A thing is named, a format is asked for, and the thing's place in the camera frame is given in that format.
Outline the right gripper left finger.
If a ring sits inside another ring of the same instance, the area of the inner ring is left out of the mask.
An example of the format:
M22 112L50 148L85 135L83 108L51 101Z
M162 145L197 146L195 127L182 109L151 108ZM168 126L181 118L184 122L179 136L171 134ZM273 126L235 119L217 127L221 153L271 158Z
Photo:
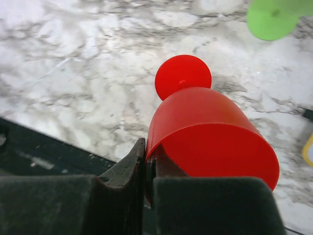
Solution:
M145 140L105 173L2 176L3 235L143 233Z

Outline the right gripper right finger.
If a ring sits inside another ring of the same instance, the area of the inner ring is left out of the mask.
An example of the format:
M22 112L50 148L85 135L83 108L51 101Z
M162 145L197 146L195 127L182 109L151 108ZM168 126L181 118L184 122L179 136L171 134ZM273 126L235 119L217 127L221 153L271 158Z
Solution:
M149 196L159 235L284 235L272 192L255 177L191 177L157 147Z

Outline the red plastic wine glass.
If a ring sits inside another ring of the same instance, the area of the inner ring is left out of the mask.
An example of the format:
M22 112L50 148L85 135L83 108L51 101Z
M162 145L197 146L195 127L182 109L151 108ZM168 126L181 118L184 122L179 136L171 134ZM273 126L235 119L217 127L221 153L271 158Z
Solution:
M206 63L192 55L166 60L155 76L161 99L148 132L147 159L162 148L192 177L257 177L275 189L278 158L228 97L211 88Z

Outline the green wine glass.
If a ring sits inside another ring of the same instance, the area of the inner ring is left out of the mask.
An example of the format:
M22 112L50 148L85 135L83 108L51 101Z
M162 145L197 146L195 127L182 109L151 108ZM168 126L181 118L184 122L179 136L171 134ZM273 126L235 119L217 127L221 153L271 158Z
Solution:
M254 0L248 8L246 22L255 37L274 41L291 33L301 17L312 14L312 0Z

